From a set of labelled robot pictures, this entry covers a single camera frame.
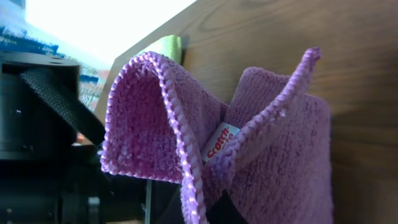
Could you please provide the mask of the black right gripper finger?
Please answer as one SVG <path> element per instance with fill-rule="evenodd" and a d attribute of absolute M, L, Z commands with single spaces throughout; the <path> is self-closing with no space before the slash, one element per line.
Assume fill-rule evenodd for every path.
<path fill-rule="evenodd" d="M 227 190 L 206 212 L 209 224 L 248 224 L 231 200 Z"/>

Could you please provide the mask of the purple microfibre cloth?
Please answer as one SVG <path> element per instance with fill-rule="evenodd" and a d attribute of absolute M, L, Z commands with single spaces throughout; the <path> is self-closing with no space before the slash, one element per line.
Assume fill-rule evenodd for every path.
<path fill-rule="evenodd" d="M 230 104 L 164 55 L 133 57 L 109 92 L 102 170 L 180 184 L 185 223 L 209 223 L 224 190 L 248 223 L 332 223 L 330 110 L 307 92 L 320 56 L 245 69 Z"/>

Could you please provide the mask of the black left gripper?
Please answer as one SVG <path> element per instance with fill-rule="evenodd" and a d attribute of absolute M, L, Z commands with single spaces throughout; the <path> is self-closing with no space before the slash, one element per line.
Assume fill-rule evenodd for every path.
<path fill-rule="evenodd" d="M 80 66 L 1 52 L 1 222 L 145 223 L 146 182 L 101 171 L 102 122 L 78 99 Z"/>

